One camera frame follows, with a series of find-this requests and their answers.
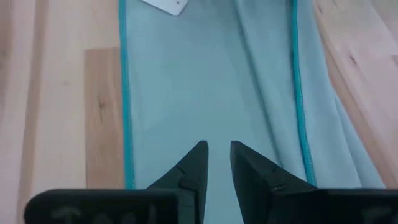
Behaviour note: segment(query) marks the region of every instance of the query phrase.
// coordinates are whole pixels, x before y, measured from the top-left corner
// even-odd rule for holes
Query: wood grain
[[[123,188],[120,50],[85,51],[86,183]]]
[[[326,64],[328,65],[329,78],[333,88],[336,90],[336,93],[345,107],[350,120],[353,122],[355,130],[357,131],[358,136],[361,138],[364,147],[368,150],[369,156],[373,159],[373,163],[376,166],[376,169],[379,172],[382,180],[386,185],[394,186],[394,176],[391,170],[389,170],[388,166],[384,164],[384,158],[379,155],[381,147],[378,145],[373,131],[369,127],[368,122],[365,120],[362,112],[359,110],[358,105],[356,104],[355,99],[344,80],[344,77],[338,70],[333,56],[327,47],[325,47],[326,44],[324,40],[322,40],[322,44],[325,49]]]
[[[13,0],[2,1],[0,14],[10,16],[6,23],[8,36],[2,39],[2,49],[7,49],[7,69],[2,70],[0,86],[3,93],[2,117],[0,118],[0,223],[16,223],[18,190],[21,172],[22,145],[32,60],[35,2]]]
[[[0,1],[0,123],[6,99],[8,60],[11,48],[11,0]]]
[[[111,56],[99,60],[109,56],[117,69],[118,45],[118,0],[0,1],[0,223],[23,223],[26,201],[41,191],[86,187],[86,135],[92,152],[95,144],[102,149],[104,134],[85,129],[92,115],[85,111],[85,50],[109,48]],[[114,85],[102,93],[119,93],[118,81],[108,81]],[[111,97],[117,108],[120,96]],[[120,125],[107,119],[103,130],[119,135]],[[120,149],[120,142],[106,144]],[[102,171],[111,176],[96,174]],[[123,186],[121,175],[112,186]]]
[[[398,67],[393,61],[398,45],[370,1],[315,4],[325,45],[363,116],[355,122],[366,123],[355,124],[357,131],[364,142],[375,139],[374,144],[365,143],[366,149],[385,184],[398,187],[398,101],[392,100],[398,94]]]
[[[22,164],[19,181],[17,222],[23,223],[23,211],[31,198],[32,178],[35,161],[35,137],[39,114],[40,83],[43,64],[44,35],[47,25],[49,0],[41,0],[35,5],[33,50],[30,60],[30,80],[25,116]]]
[[[373,0],[373,6],[398,44],[398,1]]]

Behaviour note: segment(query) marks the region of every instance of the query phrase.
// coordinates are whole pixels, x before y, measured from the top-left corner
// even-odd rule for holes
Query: light blue cloth
[[[288,0],[189,0],[171,16],[126,1],[136,188],[209,144],[205,223],[242,223],[229,150],[239,140],[305,180]],[[308,143],[319,187],[383,187],[328,79],[311,0],[298,2]]]

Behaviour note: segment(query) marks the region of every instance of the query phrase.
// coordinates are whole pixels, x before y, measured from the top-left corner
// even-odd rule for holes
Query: teal edge stitching
[[[124,183],[126,189],[134,189],[134,164],[132,156],[132,120],[130,104],[130,82],[127,56],[126,39],[126,0],[119,0],[119,35],[120,35],[120,59],[122,76],[122,110],[123,110],[123,134],[124,134]]]
[[[303,91],[301,86],[300,74],[300,59],[299,59],[299,28],[297,22],[297,0],[292,0],[292,34],[293,34],[293,72],[294,72],[294,87],[296,97],[296,113],[297,113],[297,126],[298,135],[300,138],[300,145],[303,155],[305,175],[307,182],[317,186],[315,174],[313,171],[313,164],[308,145],[307,131],[305,129],[305,113],[303,102]]]

